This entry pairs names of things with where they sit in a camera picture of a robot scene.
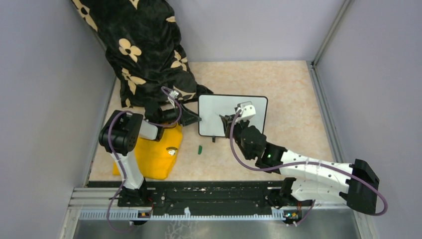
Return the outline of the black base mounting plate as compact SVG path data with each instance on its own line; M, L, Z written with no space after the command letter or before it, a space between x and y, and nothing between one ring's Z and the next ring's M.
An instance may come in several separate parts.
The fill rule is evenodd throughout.
M272 209L303 209L311 200L299 202L283 181L176 181L145 182L140 192L123 189L120 207L153 207L154 216L270 215Z

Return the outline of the aluminium frame rail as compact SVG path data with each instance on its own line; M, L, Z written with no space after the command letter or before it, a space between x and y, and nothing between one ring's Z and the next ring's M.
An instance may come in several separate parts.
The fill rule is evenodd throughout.
M308 62L328 143L335 162L366 160L360 139L364 119L361 94L365 91L358 0L340 0L329 14L327 30L315 56Z

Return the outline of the white whiteboard black frame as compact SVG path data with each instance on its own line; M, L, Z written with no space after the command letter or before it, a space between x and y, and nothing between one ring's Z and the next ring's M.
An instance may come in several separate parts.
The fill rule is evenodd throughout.
M249 124L263 133L268 108L266 96L212 94L201 95L198 98L198 115L201 118L198 123L199 135L225 137L223 122L220 117L235 114L238 104L244 102L251 102L256 110L256 114L249 120Z

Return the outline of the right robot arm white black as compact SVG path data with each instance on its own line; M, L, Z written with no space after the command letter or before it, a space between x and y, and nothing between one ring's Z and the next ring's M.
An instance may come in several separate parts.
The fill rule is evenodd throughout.
M295 153L267 141L248 120L237 114L220 116L236 161L251 171L284 175L281 201L328 201L344 203L370 216L384 215L388 203L379 192L380 179L365 160L335 163Z

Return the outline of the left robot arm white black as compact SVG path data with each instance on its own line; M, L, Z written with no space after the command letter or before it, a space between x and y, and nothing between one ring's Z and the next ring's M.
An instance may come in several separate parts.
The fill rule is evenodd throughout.
M116 110L101 129L99 144L114 159L122 183L111 201L120 207L151 202L146 179L164 180L172 171L183 139L182 127L200 122L183 104L163 110L148 102L145 114Z

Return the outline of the yellow folded cloth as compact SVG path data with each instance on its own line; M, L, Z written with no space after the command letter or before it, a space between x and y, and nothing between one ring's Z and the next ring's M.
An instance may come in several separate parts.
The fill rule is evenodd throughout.
M173 169L183 139L182 127L159 128L142 122L134 150L132 165L147 179L164 180Z

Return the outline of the black floral blanket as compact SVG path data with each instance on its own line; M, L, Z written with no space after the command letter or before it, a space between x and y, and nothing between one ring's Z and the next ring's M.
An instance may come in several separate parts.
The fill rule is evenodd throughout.
M105 45L105 57L120 81L124 108L168 102L162 87L181 102L209 94L196 82L182 47L174 9L165 0L75 0L81 18Z

